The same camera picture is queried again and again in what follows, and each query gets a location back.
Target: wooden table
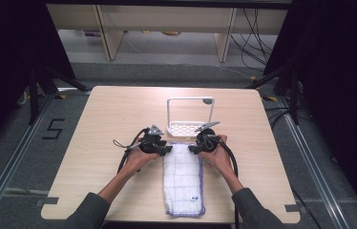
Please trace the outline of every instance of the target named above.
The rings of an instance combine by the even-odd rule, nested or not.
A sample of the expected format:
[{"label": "wooden table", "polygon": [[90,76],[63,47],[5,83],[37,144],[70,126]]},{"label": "wooden table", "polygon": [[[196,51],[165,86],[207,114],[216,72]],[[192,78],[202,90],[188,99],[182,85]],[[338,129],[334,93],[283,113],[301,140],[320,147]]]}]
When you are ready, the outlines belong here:
[{"label": "wooden table", "polygon": [[[167,99],[191,96],[215,98],[212,121],[220,124],[213,130],[228,135],[227,145],[238,161],[241,183],[282,222],[297,223],[300,214],[285,211],[285,205],[296,203],[258,92],[199,88],[95,87],[49,193],[58,202],[45,204],[42,217],[65,219],[87,193],[97,193],[109,182],[123,154],[113,139],[129,145],[141,129],[156,124],[165,132],[162,139],[176,140],[166,130]],[[207,121],[204,110],[209,111],[209,105],[202,102],[172,103],[171,118]],[[106,220],[234,222],[231,193],[215,170],[204,168],[206,213],[198,219],[174,219],[165,214],[162,175],[162,158],[148,163],[125,185]]]}]

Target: folded cloth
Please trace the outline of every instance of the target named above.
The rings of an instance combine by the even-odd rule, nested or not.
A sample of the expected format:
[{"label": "folded cloth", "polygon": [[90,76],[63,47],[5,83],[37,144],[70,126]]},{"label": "folded cloth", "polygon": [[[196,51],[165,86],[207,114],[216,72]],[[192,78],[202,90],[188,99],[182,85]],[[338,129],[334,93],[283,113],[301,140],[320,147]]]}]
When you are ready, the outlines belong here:
[{"label": "folded cloth", "polygon": [[205,214],[202,200],[202,161],[189,144],[170,142],[172,151],[164,159],[163,189],[166,214],[199,217]]}]

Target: black wire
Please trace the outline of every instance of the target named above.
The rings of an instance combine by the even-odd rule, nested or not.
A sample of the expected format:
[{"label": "black wire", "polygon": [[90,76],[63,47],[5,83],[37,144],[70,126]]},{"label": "black wire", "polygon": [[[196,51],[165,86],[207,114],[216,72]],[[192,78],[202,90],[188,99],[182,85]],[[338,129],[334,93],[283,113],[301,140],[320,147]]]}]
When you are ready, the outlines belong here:
[{"label": "black wire", "polygon": [[271,129],[274,129],[274,126],[276,125],[277,121],[280,120],[280,118],[281,118],[282,116],[284,116],[285,114],[287,114],[287,113],[289,112],[289,110],[290,110],[290,109],[287,109],[287,110],[285,110],[285,111],[283,111],[283,112],[280,112],[280,113],[275,114],[275,115],[277,115],[277,117],[276,117],[276,118],[274,119],[274,121],[270,124]]},{"label": "black wire", "polygon": [[[298,105],[298,109],[307,109],[305,105]],[[290,108],[284,108],[284,107],[277,107],[277,108],[266,108],[264,109],[265,111],[273,111],[273,110],[281,110],[281,109],[290,109]]]},{"label": "black wire", "polygon": [[260,38],[260,31],[259,31],[259,22],[257,20],[259,14],[259,9],[255,9],[255,20],[256,20],[256,31],[257,31],[257,36],[259,37],[259,41],[261,42],[261,44],[263,44],[266,48],[268,48],[270,51],[273,51],[270,47],[268,47]]},{"label": "black wire", "polygon": [[249,46],[255,48],[256,50],[261,51],[261,52],[262,52],[262,55],[264,56],[265,61],[267,61],[267,60],[268,60],[267,54],[271,54],[271,53],[270,53],[270,52],[266,52],[266,51],[264,50],[264,48],[263,48],[262,45],[266,46],[269,50],[271,50],[271,49],[270,49],[267,45],[265,45],[265,43],[264,43],[264,42],[262,41],[262,39],[260,38],[259,23],[258,23],[258,20],[257,20],[258,15],[259,15],[259,12],[258,12],[257,9],[255,9],[255,21],[254,21],[254,23],[253,23],[253,26],[252,26],[252,24],[251,24],[251,22],[250,22],[250,20],[249,20],[249,17],[247,16],[247,13],[246,13],[246,10],[245,10],[245,9],[243,9],[243,13],[244,13],[244,16],[246,17],[247,23],[249,24],[250,31],[251,31],[250,34],[249,34],[249,37],[247,38],[247,42],[248,42],[248,40],[249,40],[251,34],[253,34],[254,37],[255,37],[255,39],[256,39],[256,41],[258,42],[260,48],[259,48],[259,49],[258,49],[258,48],[255,48],[255,47],[251,46],[250,44],[249,44]]},{"label": "black wire", "polygon": [[135,144],[135,142],[137,142],[137,139],[139,138],[139,136],[142,134],[142,133],[145,133],[146,131],[148,131],[149,128],[146,128],[146,129],[143,129],[141,130],[139,133],[137,133],[137,135],[134,137],[134,140],[132,141],[131,145],[127,146],[127,150],[124,152],[124,155],[122,156],[122,159],[121,159],[121,162],[119,162],[119,166],[118,166],[118,170],[116,171],[116,173],[118,174],[119,171],[122,169],[122,167],[124,166],[125,164],[125,160],[127,159],[128,157],[128,154],[132,151],[132,149],[130,148],[131,146],[133,146]]},{"label": "black wire", "polygon": [[262,70],[259,70],[259,69],[255,69],[255,68],[252,68],[250,66],[248,66],[245,62],[244,62],[244,59],[243,59],[243,54],[246,53],[247,55],[249,55],[250,57],[254,58],[255,60],[261,62],[262,60],[260,60],[259,57],[257,57],[256,55],[254,55],[253,53],[245,50],[236,40],[235,38],[233,37],[233,35],[231,35],[231,38],[232,40],[235,42],[235,44],[238,46],[238,48],[241,50],[241,62],[243,63],[243,65],[248,68],[248,69],[251,69],[251,70],[254,70],[254,71],[258,71],[258,72],[263,72]]},{"label": "black wire", "polygon": [[253,54],[252,52],[246,50],[246,49],[244,48],[246,44],[244,44],[243,46],[241,46],[241,45],[238,43],[238,41],[235,39],[235,37],[233,37],[233,35],[230,35],[230,36],[231,36],[232,40],[235,42],[235,44],[238,46],[238,48],[239,48],[242,52],[246,53],[247,55],[249,55],[249,56],[252,57],[253,59],[259,61],[261,64],[263,64],[263,65],[266,64],[265,61],[264,61],[264,60],[261,60],[257,55],[255,55],[255,54]]},{"label": "black wire", "polygon": [[283,112],[284,112],[284,111],[273,114],[272,116],[270,116],[270,117],[268,118],[268,120],[270,120],[271,118],[273,118],[273,117],[275,117],[275,116],[277,116],[277,115],[279,115],[279,114],[282,114]]},{"label": "black wire", "polygon": [[241,39],[243,39],[243,41],[244,41],[250,48],[261,52],[261,51],[262,51],[261,49],[259,49],[259,48],[257,48],[257,47],[254,47],[254,46],[252,46],[252,45],[249,43],[249,39],[250,39],[251,36],[252,36],[252,32],[249,33],[249,36],[247,36],[247,39],[244,39],[243,34],[241,34]]},{"label": "black wire", "polygon": [[[238,163],[236,162],[233,152],[229,149],[229,147],[226,145],[226,143],[222,139],[220,139],[220,145],[229,154],[229,157],[232,160],[233,171],[235,172],[235,176],[239,177]],[[239,211],[236,206],[235,206],[235,228],[239,229]]]},{"label": "black wire", "polygon": [[300,200],[301,204],[304,206],[305,210],[308,212],[308,214],[312,217],[312,219],[315,221],[316,226],[318,226],[319,229],[322,229],[321,224],[319,223],[318,220],[313,216],[313,214],[310,212],[309,208],[306,206],[305,202],[303,199],[300,197],[300,195],[295,191],[295,189],[291,186],[292,192],[297,196],[297,198]]}]

